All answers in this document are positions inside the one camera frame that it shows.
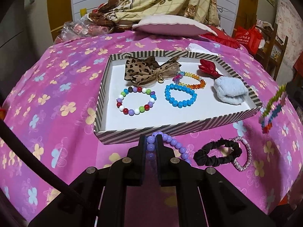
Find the black scrunchie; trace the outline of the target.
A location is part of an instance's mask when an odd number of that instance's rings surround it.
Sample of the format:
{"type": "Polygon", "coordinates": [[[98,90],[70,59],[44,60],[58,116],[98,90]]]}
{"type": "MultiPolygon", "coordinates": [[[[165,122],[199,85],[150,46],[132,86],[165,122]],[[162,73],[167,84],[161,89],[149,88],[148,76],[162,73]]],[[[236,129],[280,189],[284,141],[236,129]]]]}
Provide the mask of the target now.
{"type": "Polygon", "coordinates": [[[233,162],[241,154],[242,149],[237,142],[220,138],[205,144],[195,152],[193,159],[198,166],[217,167],[233,162]]]}

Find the light blue fluffy headband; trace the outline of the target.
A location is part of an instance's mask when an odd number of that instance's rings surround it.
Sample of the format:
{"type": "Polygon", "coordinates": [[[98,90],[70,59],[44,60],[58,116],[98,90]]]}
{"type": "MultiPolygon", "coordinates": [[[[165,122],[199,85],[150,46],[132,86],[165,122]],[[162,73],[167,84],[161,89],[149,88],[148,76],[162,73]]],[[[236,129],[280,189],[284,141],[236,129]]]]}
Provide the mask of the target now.
{"type": "Polygon", "coordinates": [[[217,97],[224,103],[239,105],[249,95],[249,90],[241,79],[221,76],[214,81],[217,97]]]}

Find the red satin bow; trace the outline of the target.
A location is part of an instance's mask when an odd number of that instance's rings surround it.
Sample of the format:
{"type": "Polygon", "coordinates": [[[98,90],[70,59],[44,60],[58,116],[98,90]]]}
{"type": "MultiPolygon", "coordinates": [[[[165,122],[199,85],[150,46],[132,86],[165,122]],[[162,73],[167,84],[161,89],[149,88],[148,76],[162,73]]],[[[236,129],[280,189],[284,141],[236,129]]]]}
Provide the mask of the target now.
{"type": "Polygon", "coordinates": [[[222,76],[216,70],[216,65],[212,61],[208,61],[206,59],[201,59],[200,60],[199,70],[202,73],[211,76],[213,79],[218,79],[219,77],[222,76]]]}

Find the leopard print bow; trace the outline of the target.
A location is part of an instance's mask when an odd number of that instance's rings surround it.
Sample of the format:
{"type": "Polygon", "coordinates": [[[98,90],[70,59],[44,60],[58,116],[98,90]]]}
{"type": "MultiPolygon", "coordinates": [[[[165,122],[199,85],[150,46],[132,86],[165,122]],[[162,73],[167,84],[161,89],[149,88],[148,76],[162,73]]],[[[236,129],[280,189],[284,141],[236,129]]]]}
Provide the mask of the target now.
{"type": "Polygon", "coordinates": [[[159,65],[154,56],[146,59],[127,57],[125,63],[124,80],[137,86],[146,86],[154,82],[163,83],[172,79],[180,72],[179,57],[170,58],[159,65]]]}

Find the wooden shelf rack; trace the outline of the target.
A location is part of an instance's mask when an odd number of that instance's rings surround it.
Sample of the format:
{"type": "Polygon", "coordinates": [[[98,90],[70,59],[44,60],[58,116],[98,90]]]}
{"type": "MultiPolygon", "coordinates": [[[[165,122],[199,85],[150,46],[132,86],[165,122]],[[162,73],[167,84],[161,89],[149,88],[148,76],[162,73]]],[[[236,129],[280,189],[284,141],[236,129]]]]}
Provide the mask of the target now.
{"type": "Polygon", "coordinates": [[[272,76],[273,80],[276,80],[286,52],[288,37],[286,36],[284,41],[278,37],[277,23],[273,27],[265,24],[257,25],[256,28],[260,30],[265,44],[258,49],[255,58],[261,63],[263,69],[272,76]]]}

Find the red shopping bag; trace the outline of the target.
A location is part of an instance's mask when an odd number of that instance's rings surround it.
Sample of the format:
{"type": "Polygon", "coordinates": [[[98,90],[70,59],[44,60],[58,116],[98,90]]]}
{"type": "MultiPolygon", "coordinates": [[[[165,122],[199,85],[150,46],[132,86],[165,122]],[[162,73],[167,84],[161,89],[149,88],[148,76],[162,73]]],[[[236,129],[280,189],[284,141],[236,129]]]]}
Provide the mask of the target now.
{"type": "Polygon", "coordinates": [[[249,29],[238,26],[234,35],[234,39],[243,45],[251,55],[257,53],[262,38],[260,30],[255,25],[249,29]]]}

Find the striped white tray box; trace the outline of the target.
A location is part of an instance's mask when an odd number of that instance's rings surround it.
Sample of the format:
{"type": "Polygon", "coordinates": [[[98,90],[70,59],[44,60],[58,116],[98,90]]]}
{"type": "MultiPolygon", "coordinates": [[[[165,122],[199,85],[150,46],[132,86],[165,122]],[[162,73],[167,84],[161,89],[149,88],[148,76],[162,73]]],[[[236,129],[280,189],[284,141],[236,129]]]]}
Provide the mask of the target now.
{"type": "Polygon", "coordinates": [[[197,73],[201,59],[212,61],[226,77],[238,73],[216,55],[187,51],[137,51],[112,54],[104,70],[97,101],[94,133],[103,144],[136,141],[141,135],[161,131],[182,135],[237,122],[257,114],[262,103],[256,93],[239,105],[223,103],[216,95],[214,80],[205,77],[206,86],[191,92],[171,88],[172,81],[155,82],[142,93],[127,93],[130,83],[124,80],[127,57],[145,59],[155,56],[159,63],[179,57],[183,71],[197,73]]]}

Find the red cushion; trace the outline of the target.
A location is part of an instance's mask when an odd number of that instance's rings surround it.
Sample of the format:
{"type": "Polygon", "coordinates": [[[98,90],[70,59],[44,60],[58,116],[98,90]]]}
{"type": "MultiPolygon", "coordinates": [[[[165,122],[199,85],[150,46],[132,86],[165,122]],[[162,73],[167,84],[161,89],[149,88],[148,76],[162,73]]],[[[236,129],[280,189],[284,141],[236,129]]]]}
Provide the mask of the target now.
{"type": "Polygon", "coordinates": [[[202,37],[234,49],[240,48],[240,43],[238,43],[234,38],[226,34],[223,29],[219,29],[212,25],[210,25],[209,27],[216,33],[216,35],[208,32],[206,34],[203,34],[202,37]]]}

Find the pink floral bedspread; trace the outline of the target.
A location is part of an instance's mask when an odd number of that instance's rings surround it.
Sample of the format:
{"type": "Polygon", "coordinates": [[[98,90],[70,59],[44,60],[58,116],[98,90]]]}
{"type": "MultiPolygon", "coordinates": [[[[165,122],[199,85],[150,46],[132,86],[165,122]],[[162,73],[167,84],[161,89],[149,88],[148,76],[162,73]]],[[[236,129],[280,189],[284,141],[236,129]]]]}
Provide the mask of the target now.
{"type": "MultiPolygon", "coordinates": [[[[174,38],[124,32],[49,47],[22,76],[5,100],[5,123],[28,150],[67,183],[89,166],[106,168],[126,156],[131,144],[104,145],[93,132],[97,96],[108,57],[144,50],[183,51],[190,44],[217,53],[267,104],[278,87],[244,48],[233,49],[204,38],[174,38]]],[[[302,123],[289,101],[263,134],[258,117],[222,127],[177,136],[189,162],[194,153],[219,138],[240,136],[252,150],[247,170],[231,164],[218,170],[265,213],[291,192],[291,203],[302,192],[302,123]]]]}

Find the white paper piece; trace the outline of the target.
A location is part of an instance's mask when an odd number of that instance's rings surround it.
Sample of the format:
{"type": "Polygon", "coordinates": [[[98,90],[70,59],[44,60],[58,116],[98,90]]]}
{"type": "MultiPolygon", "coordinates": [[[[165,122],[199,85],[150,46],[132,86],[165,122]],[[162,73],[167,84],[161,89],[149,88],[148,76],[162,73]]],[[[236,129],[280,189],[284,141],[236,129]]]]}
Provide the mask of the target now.
{"type": "Polygon", "coordinates": [[[195,43],[190,43],[187,47],[186,47],[187,51],[190,52],[197,52],[197,53],[206,53],[206,54],[211,54],[211,51],[209,51],[208,49],[195,44],[195,43]]]}

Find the white pillow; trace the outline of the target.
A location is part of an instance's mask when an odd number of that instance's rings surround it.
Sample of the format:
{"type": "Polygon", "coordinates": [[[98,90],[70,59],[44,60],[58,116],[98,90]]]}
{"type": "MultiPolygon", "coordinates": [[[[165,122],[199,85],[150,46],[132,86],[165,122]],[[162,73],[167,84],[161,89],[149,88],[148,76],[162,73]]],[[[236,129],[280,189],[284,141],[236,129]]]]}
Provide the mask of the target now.
{"type": "Polygon", "coordinates": [[[141,19],[137,24],[134,24],[132,29],[151,34],[169,36],[191,37],[207,33],[217,36],[217,33],[209,26],[178,15],[160,14],[147,16],[141,19]]]}

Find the clear plastic bag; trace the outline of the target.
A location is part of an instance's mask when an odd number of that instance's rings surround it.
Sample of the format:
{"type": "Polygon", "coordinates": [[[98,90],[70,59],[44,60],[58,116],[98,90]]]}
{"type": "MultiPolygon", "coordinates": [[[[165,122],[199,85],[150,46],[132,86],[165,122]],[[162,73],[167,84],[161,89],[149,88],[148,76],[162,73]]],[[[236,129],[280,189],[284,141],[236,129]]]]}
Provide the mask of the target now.
{"type": "Polygon", "coordinates": [[[81,18],[75,22],[65,22],[54,44],[110,34],[112,31],[113,27],[98,26],[89,19],[81,18]]]}

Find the cream floral quilt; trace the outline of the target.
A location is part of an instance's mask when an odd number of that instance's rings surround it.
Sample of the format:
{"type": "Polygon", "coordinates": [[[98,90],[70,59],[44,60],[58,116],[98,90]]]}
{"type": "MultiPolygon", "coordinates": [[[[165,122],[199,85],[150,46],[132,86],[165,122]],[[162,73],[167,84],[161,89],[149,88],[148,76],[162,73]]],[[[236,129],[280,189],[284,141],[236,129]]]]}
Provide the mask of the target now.
{"type": "Polygon", "coordinates": [[[134,24],[146,16],[178,15],[202,24],[220,24],[216,0],[108,0],[88,17],[98,26],[134,24]]]}

